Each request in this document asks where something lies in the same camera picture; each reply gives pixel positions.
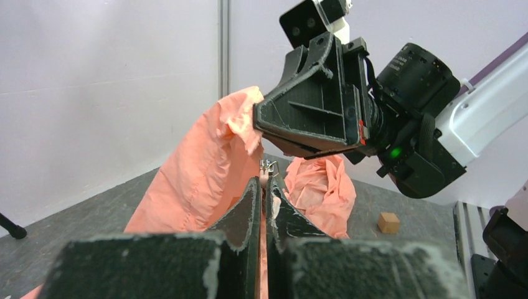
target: metal frame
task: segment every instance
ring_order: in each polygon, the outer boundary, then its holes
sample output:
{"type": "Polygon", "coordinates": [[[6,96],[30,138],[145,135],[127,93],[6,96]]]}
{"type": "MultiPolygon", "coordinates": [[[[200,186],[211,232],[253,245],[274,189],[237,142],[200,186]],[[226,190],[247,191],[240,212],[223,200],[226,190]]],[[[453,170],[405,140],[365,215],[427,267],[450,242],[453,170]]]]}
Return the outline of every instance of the metal frame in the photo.
{"type": "Polygon", "coordinates": [[[472,298],[476,298],[471,257],[479,254],[497,260],[483,239],[484,228],[489,222],[489,210],[459,201],[453,208],[453,217],[458,260],[464,268],[469,292],[472,298]]]}
{"type": "Polygon", "coordinates": [[[230,93],[229,90],[229,44],[230,44],[230,11],[231,11],[231,0],[219,0],[219,98],[225,97],[230,93]]]}

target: small wooden cube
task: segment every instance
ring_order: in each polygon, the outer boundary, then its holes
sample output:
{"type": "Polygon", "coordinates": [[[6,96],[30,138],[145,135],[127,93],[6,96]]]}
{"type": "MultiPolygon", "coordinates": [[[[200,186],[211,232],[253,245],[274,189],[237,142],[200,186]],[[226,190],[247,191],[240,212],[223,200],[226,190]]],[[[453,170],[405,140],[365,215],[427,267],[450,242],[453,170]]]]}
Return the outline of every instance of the small wooden cube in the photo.
{"type": "Polygon", "coordinates": [[[380,213],[378,227],[384,234],[397,234],[400,229],[400,219],[394,213],[380,213]]]}

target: crumpled cloth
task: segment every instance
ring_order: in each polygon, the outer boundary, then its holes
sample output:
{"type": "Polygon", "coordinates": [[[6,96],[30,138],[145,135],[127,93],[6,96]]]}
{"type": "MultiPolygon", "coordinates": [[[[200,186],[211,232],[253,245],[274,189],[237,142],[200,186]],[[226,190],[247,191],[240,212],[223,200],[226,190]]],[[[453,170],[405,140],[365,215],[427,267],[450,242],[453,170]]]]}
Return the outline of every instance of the crumpled cloth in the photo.
{"type": "Polygon", "coordinates": [[[336,239],[348,238],[347,221],[356,190],[341,156],[295,158],[286,170],[286,194],[292,205],[317,228],[336,239]]]}
{"type": "MultiPolygon", "coordinates": [[[[259,175],[262,133],[253,129],[252,108],[262,100],[258,87],[250,87],[207,110],[160,167],[125,232],[201,232],[220,219],[238,201],[248,180],[259,175]]],[[[294,159],[288,172],[285,181],[294,206],[325,233],[346,236],[355,192],[342,159],[294,159]]],[[[264,299],[268,298],[265,242],[261,249],[260,298],[264,299]]],[[[23,299],[36,298],[39,290],[23,299]]]]}

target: metal clip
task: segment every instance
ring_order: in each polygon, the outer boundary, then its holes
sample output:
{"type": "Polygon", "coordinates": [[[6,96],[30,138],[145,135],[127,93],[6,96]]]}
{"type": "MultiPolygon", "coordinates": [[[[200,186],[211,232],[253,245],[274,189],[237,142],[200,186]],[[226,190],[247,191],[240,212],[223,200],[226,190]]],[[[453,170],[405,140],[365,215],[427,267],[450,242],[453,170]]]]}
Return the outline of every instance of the metal clip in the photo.
{"type": "Polygon", "coordinates": [[[264,170],[264,172],[268,173],[270,177],[275,177],[279,175],[279,167],[277,164],[277,161],[271,162],[270,160],[260,160],[260,170],[264,170]]]}

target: red marking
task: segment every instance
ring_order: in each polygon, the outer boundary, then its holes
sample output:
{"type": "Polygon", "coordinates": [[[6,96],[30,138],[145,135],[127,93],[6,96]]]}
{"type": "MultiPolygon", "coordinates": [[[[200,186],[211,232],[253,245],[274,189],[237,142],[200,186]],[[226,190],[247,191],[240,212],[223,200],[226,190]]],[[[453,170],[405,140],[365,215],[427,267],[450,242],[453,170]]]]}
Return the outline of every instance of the red marking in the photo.
{"type": "Polygon", "coordinates": [[[363,124],[363,120],[359,120],[359,143],[362,145],[366,145],[367,142],[365,141],[365,134],[363,132],[363,127],[365,125],[363,124]]]}

